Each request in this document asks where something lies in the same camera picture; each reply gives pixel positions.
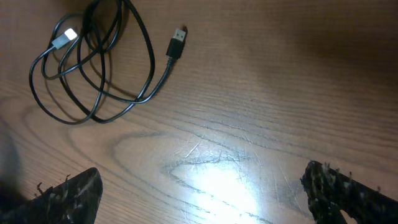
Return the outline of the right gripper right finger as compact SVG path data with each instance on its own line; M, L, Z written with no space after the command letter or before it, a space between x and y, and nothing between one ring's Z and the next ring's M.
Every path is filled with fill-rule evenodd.
M310 161L300 179L316 223L397 223L397 201L345 176L327 163Z

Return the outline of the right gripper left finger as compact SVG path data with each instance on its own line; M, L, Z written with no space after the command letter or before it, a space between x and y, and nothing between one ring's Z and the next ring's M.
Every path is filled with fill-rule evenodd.
M103 182L97 168L92 167L69 178L56 187L10 207L1 199L1 223L82 223L94 224L99 209Z

